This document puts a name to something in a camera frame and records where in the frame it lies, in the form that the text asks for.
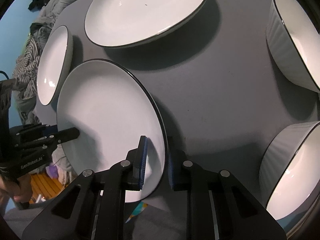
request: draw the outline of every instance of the small white dish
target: small white dish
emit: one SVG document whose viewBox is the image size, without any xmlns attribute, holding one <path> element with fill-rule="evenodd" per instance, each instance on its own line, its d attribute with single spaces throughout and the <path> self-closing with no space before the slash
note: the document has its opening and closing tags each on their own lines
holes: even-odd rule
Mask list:
<svg viewBox="0 0 320 240">
<path fill-rule="evenodd" d="M 262 203 L 274 219 L 294 214 L 318 184 L 319 138 L 320 121 L 293 124 L 283 129 L 266 150 L 259 183 Z"/>
<path fill-rule="evenodd" d="M 186 23 L 205 1 L 93 0 L 85 17 L 85 33 L 103 47 L 148 43 Z"/>
<path fill-rule="evenodd" d="M 125 201 L 142 200 L 156 189 L 168 154 L 164 125 L 150 94 L 126 69 L 99 59 L 76 67 L 59 95 L 57 125 L 80 130 L 78 139 L 62 144 L 77 174 L 109 169 L 138 147 L 141 135 L 147 136 L 143 188 L 127 191 Z"/>
<path fill-rule="evenodd" d="M 72 54 L 72 35 L 68 28 L 62 25 L 49 37 L 39 62 L 37 91 L 44 106 L 58 97 L 70 70 Z"/>
<path fill-rule="evenodd" d="M 320 92 L 320 35 L 296 0 L 273 0 L 267 42 L 281 72 L 292 83 Z"/>
</svg>

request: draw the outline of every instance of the hand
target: hand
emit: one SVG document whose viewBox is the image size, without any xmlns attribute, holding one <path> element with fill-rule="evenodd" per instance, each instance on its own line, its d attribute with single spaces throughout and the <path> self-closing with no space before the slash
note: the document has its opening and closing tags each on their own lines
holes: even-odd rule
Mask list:
<svg viewBox="0 0 320 240">
<path fill-rule="evenodd" d="M 19 184 L 5 180 L 0 176 L 0 192 L 13 197 L 15 202 L 29 202 L 32 197 L 31 176 L 29 174 L 18 178 Z"/>
</svg>

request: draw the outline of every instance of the round table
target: round table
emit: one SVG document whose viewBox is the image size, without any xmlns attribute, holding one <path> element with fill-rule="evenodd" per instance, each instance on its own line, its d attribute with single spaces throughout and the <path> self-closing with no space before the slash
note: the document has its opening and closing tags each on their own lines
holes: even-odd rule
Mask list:
<svg viewBox="0 0 320 240">
<path fill-rule="evenodd" d="M 175 32 L 127 49 L 87 39 L 91 2 L 69 5 L 53 28 L 65 25 L 73 35 L 71 69 L 104 58 L 130 70 L 155 99 L 176 146 L 204 169 L 229 170 L 259 200 L 259 167 L 271 140 L 290 124 L 318 119 L 317 94 L 289 82 L 269 54 L 271 0 L 207 0 Z M 55 110 L 56 103 L 36 106 L 43 123 L 56 124 Z M 172 192 L 167 175 L 144 201 L 186 210 L 186 192 Z"/>
</svg>

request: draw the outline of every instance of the wooden floor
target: wooden floor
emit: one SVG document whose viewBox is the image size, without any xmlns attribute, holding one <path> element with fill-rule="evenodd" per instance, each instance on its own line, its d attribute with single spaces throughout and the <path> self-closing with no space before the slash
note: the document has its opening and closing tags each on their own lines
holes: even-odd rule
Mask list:
<svg viewBox="0 0 320 240">
<path fill-rule="evenodd" d="M 51 179 L 46 173 L 31 175 L 32 199 L 30 203 L 33 204 L 41 194 L 46 200 L 57 196 L 64 186 L 57 180 Z"/>
</svg>

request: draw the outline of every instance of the blue wall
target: blue wall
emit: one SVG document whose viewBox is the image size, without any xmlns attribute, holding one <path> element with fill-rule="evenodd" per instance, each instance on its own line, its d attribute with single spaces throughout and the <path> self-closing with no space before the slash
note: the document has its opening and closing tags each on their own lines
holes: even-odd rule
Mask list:
<svg viewBox="0 0 320 240">
<path fill-rule="evenodd" d="M 15 67 L 15 61 L 22 52 L 29 34 L 29 27 L 39 11 L 31 12 L 28 6 L 32 0 L 15 0 L 0 20 L 0 70 L 9 77 Z M 9 110 L 9 126 L 21 125 L 14 103 Z"/>
</svg>

